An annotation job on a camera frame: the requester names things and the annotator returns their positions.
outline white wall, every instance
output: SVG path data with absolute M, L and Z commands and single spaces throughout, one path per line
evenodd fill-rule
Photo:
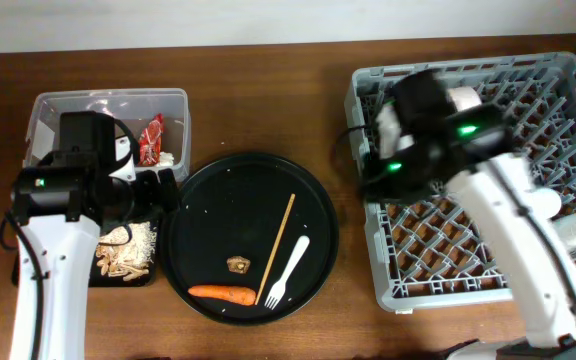
M 0 0 L 0 52 L 576 32 L 576 0 Z

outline black round tray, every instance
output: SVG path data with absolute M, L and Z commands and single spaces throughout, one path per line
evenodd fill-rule
M 295 201 L 258 305 L 188 294 L 195 285 L 258 291 L 291 194 Z M 301 235 L 310 237 L 310 245 L 285 295 L 270 310 L 266 297 Z M 241 154 L 207 165 L 185 181 L 181 209 L 163 221 L 158 244 L 164 272 L 188 305 L 219 322 L 256 325 L 297 311 L 317 294 L 335 263 L 339 229 L 328 194 L 308 171 L 277 156 Z M 245 275 L 228 270 L 232 256 L 251 261 Z

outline table surface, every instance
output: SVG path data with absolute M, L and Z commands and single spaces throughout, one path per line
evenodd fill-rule
M 512 302 L 413 315 L 387 313 L 377 305 L 355 179 L 340 177 L 329 152 L 346 128 L 343 101 L 358 68 L 550 51 L 576 54 L 576 35 L 1 54 L 0 221 L 10 206 L 10 185 L 25 154 L 24 136 L 38 94 L 180 87 L 190 99 L 192 169 L 243 151 L 269 152 L 302 165 L 323 184 L 337 210 L 337 263 L 306 307 L 259 327 L 204 318 L 159 274 L 143 288 L 91 289 L 87 358 L 395 357 L 473 338 L 514 339 L 523 335 L 524 325 Z M 353 173 L 347 145 L 342 156 Z M 0 359 L 12 337 L 13 258 L 0 248 Z

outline chopstick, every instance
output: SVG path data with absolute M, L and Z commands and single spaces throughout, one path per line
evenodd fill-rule
M 277 238 L 275 239 L 275 245 L 272 247 L 272 252 L 270 252 L 270 259 L 268 259 L 268 265 L 266 265 L 266 271 L 264 272 L 264 277 L 261 279 L 261 286 L 257 292 L 257 299 L 255 300 L 255 305 L 259 303 L 261 298 L 261 293 L 264 291 L 264 285 L 266 285 L 266 280 L 268 279 L 268 273 L 270 273 L 270 268 L 272 267 L 272 262 L 275 260 L 275 254 L 277 253 L 277 248 L 279 247 L 279 240 L 281 240 L 281 235 L 284 233 L 284 227 L 286 227 L 286 222 L 288 221 L 288 215 L 290 215 L 290 209 L 292 209 L 292 203 L 295 201 L 295 194 L 290 195 L 290 200 L 288 201 L 288 207 L 284 213 L 284 218 L 281 220 L 281 226 L 279 227 L 279 233 L 277 233 Z

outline plastic bin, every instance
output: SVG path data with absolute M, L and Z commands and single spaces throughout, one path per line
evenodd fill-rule
M 122 120 L 139 138 L 158 113 L 164 116 L 162 151 L 175 157 L 173 166 L 136 167 L 136 171 L 171 168 L 177 182 L 184 180 L 190 164 L 190 112 L 182 89 L 84 90 L 43 93 L 37 97 L 30 116 L 24 166 L 36 164 L 59 146 L 59 118 L 70 111 L 92 110 Z
M 470 86 L 517 125 L 517 150 L 531 159 L 535 182 L 556 190 L 560 215 L 576 212 L 576 56 L 508 56 L 357 70 L 345 100 L 348 126 L 371 123 L 384 89 L 406 75 L 435 69 L 447 87 Z M 371 130 L 350 134 L 353 158 L 375 147 Z M 377 302 L 388 311 L 510 300 L 511 293 L 477 224 L 450 196 L 439 205 L 365 204 L 366 240 Z

